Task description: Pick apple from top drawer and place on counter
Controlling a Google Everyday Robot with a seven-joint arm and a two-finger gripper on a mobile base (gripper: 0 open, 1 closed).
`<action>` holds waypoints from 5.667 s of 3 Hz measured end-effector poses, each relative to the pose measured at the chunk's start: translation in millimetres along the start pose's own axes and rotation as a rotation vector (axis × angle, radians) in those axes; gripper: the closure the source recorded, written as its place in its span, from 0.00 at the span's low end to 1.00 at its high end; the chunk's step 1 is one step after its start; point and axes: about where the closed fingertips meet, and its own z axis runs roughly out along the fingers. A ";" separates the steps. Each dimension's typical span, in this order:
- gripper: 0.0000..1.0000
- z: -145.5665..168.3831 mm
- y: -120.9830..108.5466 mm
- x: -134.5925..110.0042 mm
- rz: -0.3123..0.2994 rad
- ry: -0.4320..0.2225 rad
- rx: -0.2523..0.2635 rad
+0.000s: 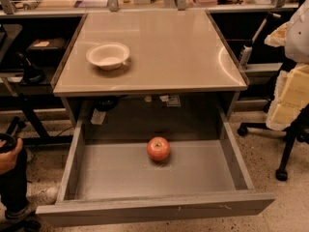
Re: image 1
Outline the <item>person's hand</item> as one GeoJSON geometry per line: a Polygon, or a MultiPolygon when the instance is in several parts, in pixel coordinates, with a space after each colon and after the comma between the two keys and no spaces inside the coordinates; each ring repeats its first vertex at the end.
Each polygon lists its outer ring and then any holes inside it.
{"type": "Polygon", "coordinates": [[[0,154],[0,175],[15,168],[18,154],[21,152],[22,148],[23,141],[21,138],[18,138],[16,146],[10,152],[0,154]]]}

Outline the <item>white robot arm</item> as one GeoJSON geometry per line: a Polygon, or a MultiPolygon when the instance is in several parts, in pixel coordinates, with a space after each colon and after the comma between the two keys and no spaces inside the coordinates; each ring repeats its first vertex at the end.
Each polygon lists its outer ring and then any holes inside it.
{"type": "Polygon", "coordinates": [[[266,125],[282,131],[309,104],[309,11],[299,8],[265,39],[265,44],[283,46],[285,56],[296,62],[290,71],[280,71],[275,81],[274,99],[270,103],[266,125]]]}

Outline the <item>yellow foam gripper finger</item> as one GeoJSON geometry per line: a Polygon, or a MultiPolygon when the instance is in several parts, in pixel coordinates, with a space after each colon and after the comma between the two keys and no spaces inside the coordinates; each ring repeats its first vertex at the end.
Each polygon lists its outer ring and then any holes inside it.
{"type": "Polygon", "coordinates": [[[286,129],[309,104],[308,33],[285,22],[265,39],[265,44],[283,46],[285,56],[295,62],[290,71],[281,70],[275,81],[266,125],[274,131],[286,129]]]}

